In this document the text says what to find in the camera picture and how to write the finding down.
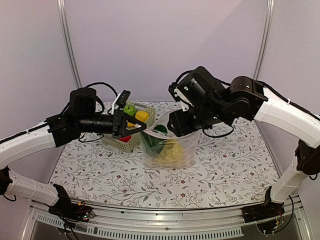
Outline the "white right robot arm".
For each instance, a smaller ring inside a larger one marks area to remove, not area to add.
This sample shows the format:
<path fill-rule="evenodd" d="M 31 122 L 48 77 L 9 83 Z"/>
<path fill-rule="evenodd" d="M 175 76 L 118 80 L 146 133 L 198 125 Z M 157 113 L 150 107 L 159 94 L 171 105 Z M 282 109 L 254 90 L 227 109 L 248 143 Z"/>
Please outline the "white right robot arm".
<path fill-rule="evenodd" d="M 246 223 L 284 213 L 284 202 L 306 178 L 320 172 L 320 118 L 285 98 L 267 83 L 238 76 L 226 83 L 203 66 L 183 72 L 169 88 L 181 109 L 169 115 L 167 128 L 177 137 L 206 131 L 235 119 L 266 123 L 298 138 L 294 159 L 265 193 L 264 202 L 242 208 Z"/>

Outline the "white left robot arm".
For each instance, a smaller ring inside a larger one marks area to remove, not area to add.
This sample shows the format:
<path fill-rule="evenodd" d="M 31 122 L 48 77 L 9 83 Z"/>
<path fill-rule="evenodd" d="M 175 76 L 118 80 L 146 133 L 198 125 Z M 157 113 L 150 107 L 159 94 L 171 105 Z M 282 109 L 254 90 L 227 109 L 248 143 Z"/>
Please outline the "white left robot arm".
<path fill-rule="evenodd" d="M 52 215 L 73 222 L 87 222 L 94 217 L 85 202 L 73 203 L 58 184 L 44 184 L 22 176 L 9 165 L 42 150 L 58 148 L 80 138 L 82 133 L 111 135 L 114 139 L 139 133 L 147 125 L 124 112 L 130 91 L 124 90 L 112 103 L 111 114 L 96 111 L 102 101 L 91 87 L 73 90 L 63 111 L 36 126 L 0 141 L 0 194 L 36 201 L 48 206 Z"/>

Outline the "toy napa cabbage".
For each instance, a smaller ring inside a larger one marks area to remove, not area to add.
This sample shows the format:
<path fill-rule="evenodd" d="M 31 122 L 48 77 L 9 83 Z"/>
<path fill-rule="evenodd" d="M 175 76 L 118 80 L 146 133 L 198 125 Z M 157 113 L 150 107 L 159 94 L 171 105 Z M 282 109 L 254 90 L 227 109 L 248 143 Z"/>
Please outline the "toy napa cabbage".
<path fill-rule="evenodd" d="M 183 168 L 194 162 L 187 149 L 176 140 L 167 140 L 162 152 L 152 157 L 150 163 L 157 167 Z"/>

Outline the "clear zip top bag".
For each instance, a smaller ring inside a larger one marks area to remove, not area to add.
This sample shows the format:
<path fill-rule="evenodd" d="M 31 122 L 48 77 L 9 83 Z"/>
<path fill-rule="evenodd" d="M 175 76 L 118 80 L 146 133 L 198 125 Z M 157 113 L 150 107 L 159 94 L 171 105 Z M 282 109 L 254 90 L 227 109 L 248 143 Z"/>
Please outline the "clear zip top bag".
<path fill-rule="evenodd" d="M 148 168 L 190 168 L 195 162 L 201 133 L 177 137 L 167 127 L 173 112 L 164 113 L 150 128 L 140 132 L 142 158 Z"/>

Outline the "green toy leaf vegetable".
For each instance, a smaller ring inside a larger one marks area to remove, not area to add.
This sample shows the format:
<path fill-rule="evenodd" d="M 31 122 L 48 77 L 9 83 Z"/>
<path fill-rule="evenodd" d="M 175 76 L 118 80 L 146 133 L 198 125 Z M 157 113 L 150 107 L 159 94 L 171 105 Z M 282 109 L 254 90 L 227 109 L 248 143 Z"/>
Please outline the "green toy leaf vegetable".
<path fill-rule="evenodd" d="M 156 135 L 163 134 L 164 136 L 166 136 L 168 133 L 167 128 L 162 124 L 156 125 L 152 129 L 152 131 Z M 148 156 L 150 156 L 151 158 L 156 158 L 162 152 L 163 148 L 165 147 L 165 145 L 167 143 L 166 139 L 154 137 L 154 136 L 151 136 L 145 132 L 141 133 L 141 140 L 145 146 L 146 154 Z"/>

